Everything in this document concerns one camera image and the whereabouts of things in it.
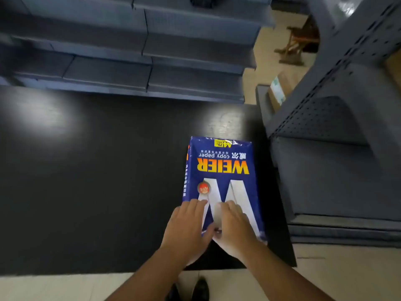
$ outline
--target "black shoe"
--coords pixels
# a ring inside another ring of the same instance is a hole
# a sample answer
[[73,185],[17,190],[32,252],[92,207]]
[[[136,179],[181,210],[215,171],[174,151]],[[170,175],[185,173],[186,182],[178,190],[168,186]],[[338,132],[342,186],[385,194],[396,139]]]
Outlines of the black shoe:
[[178,293],[177,285],[173,284],[170,289],[170,292],[164,298],[165,301],[181,301],[180,294]]
[[199,278],[192,293],[191,301],[209,301],[209,286],[205,278]]

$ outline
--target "left hand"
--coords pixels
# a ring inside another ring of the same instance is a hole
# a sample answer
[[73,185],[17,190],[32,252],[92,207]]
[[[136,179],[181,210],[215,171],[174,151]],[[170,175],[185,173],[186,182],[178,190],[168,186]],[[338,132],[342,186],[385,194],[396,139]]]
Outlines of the left hand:
[[202,218],[206,204],[205,199],[183,202],[174,209],[164,232],[160,248],[168,249],[184,266],[195,262],[213,238],[213,223],[202,236]]

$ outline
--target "red circular sticker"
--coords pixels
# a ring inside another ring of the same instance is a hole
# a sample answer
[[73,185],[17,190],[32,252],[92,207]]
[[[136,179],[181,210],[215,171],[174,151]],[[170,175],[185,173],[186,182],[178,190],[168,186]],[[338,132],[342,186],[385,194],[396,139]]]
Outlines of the red circular sticker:
[[198,185],[198,191],[199,191],[199,193],[202,193],[202,194],[209,193],[209,184],[207,182],[201,182]]

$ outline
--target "hand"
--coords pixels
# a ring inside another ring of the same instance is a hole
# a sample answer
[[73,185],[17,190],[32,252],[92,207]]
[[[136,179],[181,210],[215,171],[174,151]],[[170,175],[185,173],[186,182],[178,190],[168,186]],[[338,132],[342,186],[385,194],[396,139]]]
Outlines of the hand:
[[210,224],[202,236],[203,210],[207,200],[192,199],[174,209],[160,248],[169,249],[184,266],[195,262],[206,250],[214,234]]
[[230,256],[244,263],[245,254],[260,242],[240,205],[236,205],[233,201],[219,204],[222,233],[215,233],[213,240]]

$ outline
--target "black table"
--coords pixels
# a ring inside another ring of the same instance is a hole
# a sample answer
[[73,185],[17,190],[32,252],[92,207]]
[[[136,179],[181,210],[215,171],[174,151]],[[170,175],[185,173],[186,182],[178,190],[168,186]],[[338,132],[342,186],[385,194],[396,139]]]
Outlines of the black table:
[[[135,271],[182,201],[191,136],[253,142],[269,247],[294,266],[258,106],[0,87],[0,274]],[[242,267],[212,242],[188,269]]]

